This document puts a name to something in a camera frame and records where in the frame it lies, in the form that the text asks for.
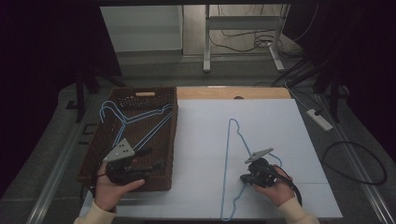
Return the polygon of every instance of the white table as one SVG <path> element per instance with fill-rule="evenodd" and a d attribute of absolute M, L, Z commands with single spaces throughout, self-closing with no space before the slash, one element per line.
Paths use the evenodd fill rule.
<path fill-rule="evenodd" d="M 178 100 L 172 188 L 166 192 L 127 194 L 118 217 L 137 219 L 220 219 L 229 119 L 237 119 L 251 151 L 273 147 L 283 168 L 294 178 L 304 209 L 318 218 L 342 217 L 318 161 L 297 105 L 291 99 Z M 247 174 L 247 151 L 231 126 L 224 217 Z M 265 156 L 270 163 L 278 163 Z M 92 202 L 89 193 L 81 214 Z M 237 201 L 233 219 L 282 218 L 268 199 L 247 186 Z"/>

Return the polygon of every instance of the white wall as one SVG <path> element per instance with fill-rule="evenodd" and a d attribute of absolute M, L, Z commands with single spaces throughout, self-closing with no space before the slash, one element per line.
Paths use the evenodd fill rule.
<path fill-rule="evenodd" d="M 101 10 L 116 52 L 182 49 L 181 6 Z"/>

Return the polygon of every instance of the black cable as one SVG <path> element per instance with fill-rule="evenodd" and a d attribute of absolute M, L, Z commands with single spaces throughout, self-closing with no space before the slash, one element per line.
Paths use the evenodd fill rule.
<path fill-rule="evenodd" d="M 226 34 L 224 34 L 223 30 L 221 30 L 221 33 L 228 37 L 236 37 L 236 36 L 240 36 L 240 35 L 251 35 L 251 34 L 256 34 L 256 33 L 272 32 L 272 31 L 274 31 L 274 30 L 251 31 L 251 32 L 245 32 L 245 33 L 236 34 L 236 35 L 226 35 Z"/>
<path fill-rule="evenodd" d="M 285 78 L 286 76 L 288 76 L 291 72 L 293 72 L 294 70 L 296 70 L 297 68 L 300 68 L 301 66 L 303 66 L 303 64 L 307 63 L 308 60 L 306 58 L 302 58 L 299 62 L 297 62 L 293 67 L 291 67 L 290 69 L 288 69 L 286 72 L 284 72 L 281 76 L 279 76 L 277 79 L 275 79 L 273 81 L 273 83 L 271 84 L 271 87 L 275 87 L 276 83 L 282 79 Z"/>
<path fill-rule="evenodd" d="M 223 16 L 225 16 L 224 13 L 222 12 L 222 6 L 221 5 L 218 5 L 218 14 L 220 15 L 220 9 L 221 9 L 221 14 Z"/>
<path fill-rule="evenodd" d="M 246 15 L 250 12 L 252 6 L 253 6 L 253 5 L 250 5 L 250 8 L 248 9 L 247 12 L 245 12 L 244 16 L 246 16 Z"/>
<path fill-rule="evenodd" d="M 95 167 L 93 168 L 93 172 L 91 175 L 91 187 L 90 187 L 90 192 L 91 192 L 93 198 L 95 198 L 95 196 L 96 196 L 95 195 L 96 194 L 96 181 L 97 181 L 98 177 L 102 176 L 102 175 L 98 175 L 97 173 L 103 163 L 103 159 L 111 150 L 112 150 L 112 148 L 102 152 L 102 154 L 99 157 L 99 162 L 96 163 Z"/>
<path fill-rule="evenodd" d="M 294 58 L 303 58 L 305 56 L 305 52 L 302 49 L 301 51 L 298 52 L 286 52 L 283 49 L 283 44 L 281 44 L 278 47 L 278 54 L 283 57 L 283 58 L 287 58 L 287 59 L 294 59 Z"/>
<path fill-rule="evenodd" d="M 79 190 L 79 206 L 82 207 L 84 204 L 84 185 L 81 185 L 81 189 Z"/>
<path fill-rule="evenodd" d="M 295 90 L 297 92 L 299 92 L 302 95 L 305 95 L 306 97 L 308 97 L 309 99 L 311 99 L 312 102 L 314 102 L 320 109 L 317 110 L 317 112 L 315 113 L 315 115 L 319 115 L 321 113 L 321 111 L 323 111 L 323 106 L 320 105 L 314 98 L 312 98 L 310 95 L 306 94 L 305 92 L 299 91 L 295 88 Z"/>
<path fill-rule="evenodd" d="M 249 51 L 252 51 L 252 50 L 254 50 L 254 49 L 256 49 L 256 48 L 258 48 L 258 47 L 260 46 L 260 45 L 256 45 L 256 46 L 254 46 L 252 49 L 233 49 L 233 48 L 230 48 L 230 47 L 225 46 L 225 45 L 215 44 L 215 43 L 213 42 L 212 38 L 210 38 L 210 36 L 209 36 L 209 40 L 210 40 L 210 42 L 212 42 L 212 44 L 213 44 L 214 46 L 222 47 L 222 48 L 226 48 L 226 49 L 231 49 L 231 50 L 234 50 L 234 51 L 237 51 L 237 52 L 249 52 Z"/>
<path fill-rule="evenodd" d="M 275 16 L 275 12 L 274 12 L 274 5 L 271 5 L 271 10 L 273 11 L 273 13 L 274 13 L 274 16 Z"/>
<path fill-rule="evenodd" d="M 296 194 L 298 203 L 300 204 L 300 206 L 303 206 L 303 198 L 302 198 L 301 193 L 300 193 L 300 191 L 298 190 L 297 186 L 294 185 L 294 183 L 291 181 L 290 176 L 289 176 L 282 168 L 280 168 L 279 166 L 277 166 L 277 168 L 279 168 L 281 171 L 283 171 L 283 172 L 286 174 L 286 176 L 287 176 L 288 178 L 286 178 L 285 176 L 280 175 L 280 174 L 278 174 L 278 173 L 273 173 L 273 172 L 271 172 L 271 171 L 268 171 L 268 170 L 266 170 L 266 169 L 264 169 L 264 171 L 265 171 L 266 173 L 270 174 L 270 175 L 276 176 L 276 178 L 279 178 L 279 179 L 283 180 L 287 185 L 289 185 L 289 187 L 290 187 L 292 190 L 294 190 L 294 193 Z"/>
<path fill-rule="evenodd" d="M 363 181 L 363 180 L 357 179 L 357 178 L 355 178 L 355 177 L 346 175 L 345 173 L 343 173 L 343 172 L 341 172 L 341 171 L 335 169 L 334 167 L 330 166 L 330 164 L 328 164 L 327 162 L 325 162 L 327 153 L 328 153 L 333 147 L 335 147 L 335 146 L 337 146 L 337 145 L 341 145 L 341 144 L 351 144 L 351 145 L 354 145 L 354 146 L 358 146 L 359 148 L 361 148 L 361 149 L 363 149 L 364 151 L 366 151 L 367 153 L 369 153 L 369 154 L 378 162 L 378 164 L 381 166 L 381 169 L 382 169 L 382 172 L 383 172 L 383 178 L 382 178 L 380 181 L 377 181 L 377 182 Z M 387 179 L 388 179 L 387 170 L 385 169 L 384 165 L 383 165 L 382 162 L 379 160 L 379 158 L 378 158 L 373 152 L 371 152 L 369 149 L 367 149 L 366 147 L 364 147 L 364 146 L 362 146 L 362 145 L 360 145 L 360 144 L 358 144 L 358 143 L 355 143 L 355 142 L 341 141 L 341 142 L 336 142 L 336 143 L 331 144 L 329 147 L 326 148 L 326 151 L 324 152 L 324 155 L 323 155 L 323 157 L 322 157 L 320 163 L 322 163 L 323 165 L 326 165 L 326 166 L 329 167 L 331 170 L 335 171 L 337 174 L 339 174 L 339 175 L 341 175 L 341 176 L 343 176 L 343 177 L 345 177 L 345 178 L 347 178 L 347 179 L 350 179 L 350 180 L 356 181 L 356 182 L 358 182 L 358 183 L 361 183 L 361 184 L 378 186 L 378 185 L 382 185 L 382 184 L 384 184 L 385 182 L 387 182 Z"/>

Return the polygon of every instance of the cable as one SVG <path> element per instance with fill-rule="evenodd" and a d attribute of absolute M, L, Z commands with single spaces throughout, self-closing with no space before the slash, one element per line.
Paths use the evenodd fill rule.
<path fill-rule="evenodd" d="M 308 97 L 309 99 L 311 99 L 312 100 L 312 102 L 314 102 L 318 107 L 320 107 L 320 109 L 319 110 L 317 110 L 317 112 L 321 112 L 322 110 L 323 110 L 323 106 L 322 105 L 320 105 L 314 98 L 312 98 L 310 95 L 308 95 L 308 94 L 306 94 L 305 92 L 302 92 L 302 91 L 299 91 L 299 90 L 297 90 L 297 89 L 295 89 L 297 92 L 299 92 L 300 94 L 302 94 L 302 95 L 305 95 L 306 97 Z"/>
<path fill-rule="evenodd" d="M 274 31 L 274 30 L 260 30 L 260 31 L 245 32 L 245 33 L 236 34 L 236 35 L 226 35 L 226 34 L 224 34 L 223 30 L 221 30 L 221 33 L 228 37 L 236 37 L 236 36 L 240 36 L 240 35 L 251 35 L 251 34 L 256 34 L 256 33 L 272 32 L 272 31 Z"/>
<path fill-rule="evenodd" d="M 312 18 L 312 21 L 309 23 L 308 28 L 306 28 L 305 32 L 303 32 L 302 35 L 300 35 L 299 37 L 293 39 L 293 42 L 295 42 L 296 40 L 298 40 L 298 39 L 300 39 L 301 37 L 303 37 L 303 36 L 306 34 L 306 32 L 308 32 L 309 28 L 311 28 L 311 25 L 312 25 L 312 23 L 314 22 L 315 17 L 317 16 L 318 8 L 319 8 L 319 4 L 317 4 L 317 9 L 315 9 L 314 17 Z"/>
<path fill-rule="evenodd" d="M 221 14 L 223 16 L 225 16 L 224 13 L 222 12 L 222 6 L 221 5 L 218 5 L 218 14 L 220 15 L 220 9 L 221 9 Z"/>
<path fill-rule="evenodd" d="M 303 104 L 303 102 L 300 101 L 300 99 L 294 94 L 294 92 L 291 91 L 291 90 L 289 89 L 288 84 L 287 84 L 287 80 L 285 81 L 285 87 L 286 87 L 286 89 L 288 89 L 288 91 L 291 93 L 291 95 L 294 96 L 294 99 L 295 99 L 298 103 L 300 103 L 301 105 L 303 105 L 303 106 L 306 108 L 306 110 L 309 110 L 308 106 L 306 106 L 305 104 Z"/>
<path fill-rule="evenodd" d="M 359 179 L 357 179 L 357 178 L 355 178 L 355 177 L 352 177 L 352 176 L 350 176 L 350 175 L 346 175 L 345 173 L 343 173 L 343 172 L 341 172 L 341 171 L 335 169 L 334 167 L 330 166 L 330 164 L 327 163 L 327 162 L 325 161 L 325 160 L 326 160 L 326 156 L 327 156 L 328 152 L 329 152 L 331 149 L 333 149 L 333 147 L 335 147 L 335 146 L 337 146 L 337 145 L 341 145 L 341 144 L 351 144 L 351 145 L 354 145 L 354 146 L 358 146 L 359 148 L 361 148 L 361 149 L 363 149 L 364 151 L 366 151 L 367 153 L 369 153 L 369 154 L 378 162 L 378 164 L 381 166 L 381 169 L 382 169 L 382 172 L 383 172 L 383 178 L 382 178 L 380 181 L 377 181 L 377 182 L 363 181 L 363 180 L 359 180 Z M 335 171 L 337 174 L 339 174 L 339 175 L 345 177 L 346 179 L 353 180 L 353 181 L 358 182 L 358 183 L 361 183 L 361 184 L 378 186 L 378 185 L 382 185 L 382 184 L 384 184 L 385 182 L 387 182 L 387 179 L 388 179 L 387 170 L 385 169 L 384 165 L 383 165 L 382 162 L 379 160 L 379 158 L 378 158 L 373 152 L 371 152 L 367 147 L 364 147 L 364 146 L 362 146 L 362 145 L 360 145 L 360 144 L 358 144 L 358 143 L 355 143 L 355 142 L 341 141 L 341 142 L 336 142 L 336 143 L 331 144 L 329 147 L 326 148 L 326 150 L 325 150 L 325 152 L 324 152 L 324 154 L 323 154 L 323 157 L 322 157 L 322 159 L 320 160 L 320 163 L 322 163 L 323 165 L 326 165 L 326 166 L 329 167 L 331 170 Z"/>
<path fill-rule="evenodd" d="M 302 59 L 301 59 L 299 62 L 297 62 L 293 67 L 291 67 L 291 68 L 288 69 L 286 72 L 284 72 L 280 77 L 278 77 L 277 79 L 275 79 L 275 80 L 273 81 L 273 83 L 271 84 L 271 87 L 275 87 L 275 86 L 276 86 L 276 83 L 277 83 L 280 79 L 282 79 L 282 78 L 288 76 L 291 72 L 293 72 L 293 71 L 296 70 L 297 68 L 300 68 L 300 67 L 303 66 L 303 64 L 305 64 L 305 63 L 308 63 L 308 60 L 307 60 L 306 58 L 302 58 Z"/>
<path fill-rule="evenodd" d="M 95 167 L 93 168 L 92 174 L 91 174 L 91 186 L 90 186 L 90 192 L 92 194 L 92 197 L 95 198 L 96 197 L 96 181 L 98 179 L 98 171 L 100 169 L 100 166 L 103 163 L 103 159 L 105 158 L 105 156 L 112 150 L 108 149 L 105 150 L 104 152 L 101 153 L 100 157 L 99 157 L 99 162 L 96 163 Z"/>
<path fill-rule="evenodd" d="M 254 49 L 256 49 L 256 48 L 259 47 L 259 45 L 256 45 L 256 46 L 254 46 L 252 49 L 233 49 L 233 48 L 230 48 L 230 47 L 225 46 L 225 45 L 219 45 L 219 44 L 214 43 L 213 40 L 212 40 L 212 38 L 210 38 L 210 36 L 209 36 L 209 40 L 210 40 L 210 42 L 212 42 L 212 44 L 213 44 L 214 46 L 222 47 L 222 48 L 226 48 L 226 49 L 231 49 L 231 50 L 234 50 L 234 51 L 237 51 L 237 52 L 249 52 L 249 51 L 252 51 L 252 50 L 254 50 Z"/>
<path fill-rule="evenodd" d="M 303 58 L 305 56 L 304 49 L 301 50 L 295 49 L 293 51 L 286 52 L 283 49 L 283 46 L 285 46 L 283 43 L 280 43 L 280 46 L 278 46 L 278 54 L 283 58 L 293 59 L 293 58 Z"/>
<path fill-rule="evenodd" d="M 273 13 L 274 13 L 274 16 L 275 16 L 275 12 L 274 12 L 274 5 L 271 5 L 271 10 L 273 11 Z"/>
<path fill-rule="evenodd" d="M 267 40 L 267 39 L 261 39 L 261 37 L 270 37 L 272 39 L 274 39 L 274 37 L 272 35 L 256 35 L 256 33 L 254 33 L 254 45 L 258 45 L 259 49 L 268 49 L 271 45 L 269 44 L 269 42 L 272 44 L 273 40 Z"/>
<path fill-rule="evenodd" d="M 278 174 L 277 172 L 273 173 L 273 172 L 268 171 L 268 170 L 265 170 L 265 172 L 267 172 L 267 173 L 270 174 L 270 175 L 276 176 L 276 178 L 279 178 L 279 179 L 283 180 L 286 184 L 288 184 L 289 187 L 290 187 L 292 190 L 294 190 L 294 193 L 296 194 L 297 201 L 298 201 L 298 203 L 300 204 L 300 206 L 303 206 L 303 198 L 301 197 L 301 193 L 300 193 L 300 191 L 298 190 L 297 186 L 295 186 L 295 185 L 293 184 L 293 182 L 291 181 L 290 176 L 289 176 L 282 168 L 280 168 L 280 167 L 278 167 L 278 168 L 279 168 L 280 170 L 282 170 L 283 173 L 285 173 L 286 176 L 287 176 L 288 178 L 286 178 L 286 177 L 283 176 L 283 175 Z"/>
<path fill-rule="evenodd" d="M 250 5 L 250 8 L 249 8 L 248 11 L 244 14 L 244 16 L 246 16 L 246 15 L 250 12 L 252 6 L 253 6 L 253 5 Z"/>

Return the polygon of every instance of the table leg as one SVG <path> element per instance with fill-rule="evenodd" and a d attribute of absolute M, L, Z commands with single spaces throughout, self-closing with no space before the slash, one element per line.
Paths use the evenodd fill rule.
<path fill-rule="evenodd" d="M 289 7 L 290 7 L 290 5 L 284 5 L 283 6 L 283 10 L 282 10 L 282 12 L 280 14 L 279 21 L 278 21 L 277 26 L 276 26 L 276 31 L 275 31 L 275 35 L 274 35 L 274 41 L 273 41 L 271 47 L 269 48 L 269 50 L 271 52 L 271 56 L 272 56 L 272 58 L 274 60 L 275 66 L 276 66 L 276 70 L 278 72 L 285 71 L 285 67 L 283 66 L 283 63 L 280 61 L 279 55 L 277 53 L 278 52 L 277 42 L 279 41 L 280 35 L 282 34 L 283 25 L 285 25 L 285 21 L 286 21 L 287 15 L 288 15 Z"/>
<path fill-rule="evenodd" d="M 209 23 L 210 5 L 205 6 L 205 50 L 204 50 L 204 72 L 210 72 L 210 42 L 209 42 Z"/>

